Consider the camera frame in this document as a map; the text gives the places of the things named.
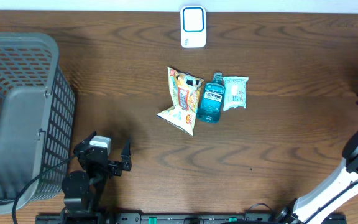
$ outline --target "snack bag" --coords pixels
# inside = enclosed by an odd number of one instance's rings
[[[230,108],[247,108],[246,85],[248,77],[223,77],[224,94],[223,111]]]
[[[203,81],[203,79],[168,68],[169,92],[173,106],[157,116],[193,136],[200,87]]]

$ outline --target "white device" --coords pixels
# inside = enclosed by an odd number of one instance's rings
[[[180,10],[181,46],[204,47],[206,44],[206,13],[203,6],[185,6]]]
[[[95,136],[89,142],[91,146],[98,146],[107,149],[107,155],[111,152],[111,139],[103,136]]]

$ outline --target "listerine bottle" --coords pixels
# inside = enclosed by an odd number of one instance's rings
[[[212,82],[205,85],[203,99],[197,112],[198,119],[209,123],[217,123],[219,121],[224,95],[222,80],[223,74],[215,72]]]

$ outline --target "wire basket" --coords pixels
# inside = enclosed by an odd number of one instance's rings
[[[68,158],[75,96],[45,34],[0,33],[0,214],[21,189]],[[17,205],[54,197],[67,165],[32,184]]]

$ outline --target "wooden table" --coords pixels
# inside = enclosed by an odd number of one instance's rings
[[[358,15],[209,13],[202,49],[180,45],[179,13],[0,11],[0,32],[43,32],[78,90],[73,144],[114,136],[111,159],[132,139],[133,169],[109,181],[102,205],[168,212],[282,208],[339,164],[358,130]],[[195,136],[157,118],[172,105],[167,66],[210,81],[249,77],[247,109]],[[81,169],[73,161],[70,171]],[[57,213],[63,195],[31,202],[19,223]],[[340,209],[358,223],[358,196]],[[11,223],[10,215],[0,223]]]

